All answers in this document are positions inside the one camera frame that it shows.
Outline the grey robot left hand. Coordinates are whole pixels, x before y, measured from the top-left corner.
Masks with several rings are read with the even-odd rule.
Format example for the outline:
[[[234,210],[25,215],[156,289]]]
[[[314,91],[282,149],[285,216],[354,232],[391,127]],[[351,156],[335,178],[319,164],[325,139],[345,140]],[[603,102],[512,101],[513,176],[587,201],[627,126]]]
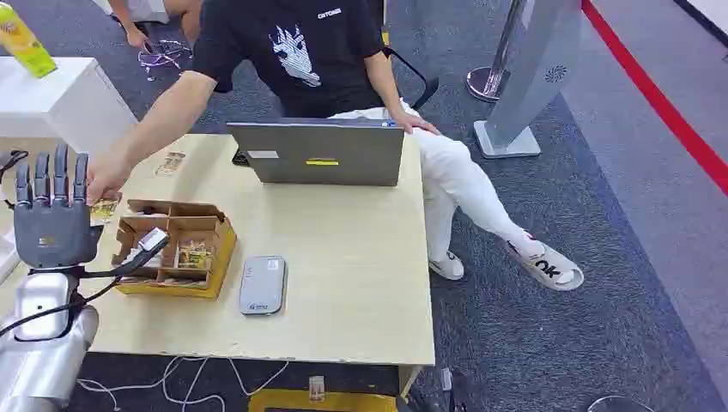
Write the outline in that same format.
[[[31,268],[87,264],[98,251],[103,227],[90,222],[88,155],[76,156],[70,178],[68,153],[68,145],[61,142],[54,155],[39,152],[34,168],[26,161],[16,168],[15,245],[21,261]]]

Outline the person's right hand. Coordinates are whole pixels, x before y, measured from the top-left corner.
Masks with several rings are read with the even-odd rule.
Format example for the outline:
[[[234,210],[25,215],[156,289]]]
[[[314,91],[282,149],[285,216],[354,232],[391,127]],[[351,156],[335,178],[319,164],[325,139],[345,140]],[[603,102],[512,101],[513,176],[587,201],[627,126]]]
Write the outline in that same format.
[[[124,154],[92,156],[87,170],[87,205],[116,197],[130,177],[133,167]]]

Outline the person's left hand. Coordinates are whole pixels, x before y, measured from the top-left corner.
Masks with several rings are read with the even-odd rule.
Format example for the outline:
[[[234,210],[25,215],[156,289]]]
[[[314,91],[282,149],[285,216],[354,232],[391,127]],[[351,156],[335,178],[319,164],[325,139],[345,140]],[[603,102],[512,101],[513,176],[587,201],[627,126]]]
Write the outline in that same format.
[[[415,129],[420,129],[435,134],[436,136],[440,135],[440,131],[435,126],[417,115],[399,111],[392,112],[391,118],[397,125],[402,126],[408,134],[413,134]]]

